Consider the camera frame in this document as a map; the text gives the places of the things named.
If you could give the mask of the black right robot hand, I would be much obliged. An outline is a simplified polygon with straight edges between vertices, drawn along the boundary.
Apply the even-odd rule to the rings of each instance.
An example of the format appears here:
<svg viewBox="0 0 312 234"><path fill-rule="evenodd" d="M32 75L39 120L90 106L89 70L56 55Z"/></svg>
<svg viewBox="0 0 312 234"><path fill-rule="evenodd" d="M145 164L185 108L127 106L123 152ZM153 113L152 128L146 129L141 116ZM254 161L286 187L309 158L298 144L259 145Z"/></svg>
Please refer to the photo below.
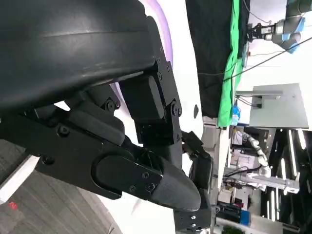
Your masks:
<svg viewBox="0 0 312 234"><path fill-rule="evenodd" d="M197 135L191 132L182 131L182 150L187 153L192 165L189 172L189 177L200 190L210 192L214 159L203 148L203 142Z"/></svg>

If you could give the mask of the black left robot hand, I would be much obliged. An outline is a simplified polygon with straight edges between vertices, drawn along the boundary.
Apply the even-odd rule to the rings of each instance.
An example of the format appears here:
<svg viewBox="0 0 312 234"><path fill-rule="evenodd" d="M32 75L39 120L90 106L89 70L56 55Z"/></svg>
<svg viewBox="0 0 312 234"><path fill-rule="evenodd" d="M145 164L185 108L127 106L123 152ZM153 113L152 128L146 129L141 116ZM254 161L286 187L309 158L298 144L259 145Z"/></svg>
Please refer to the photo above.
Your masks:
<svg viewBox="0 0 312 234"><path fill-rule="evenodd" d="M39 157L39 172L109 199L196 211L181 114L139 1L1 1L0 137Z"/></svg>

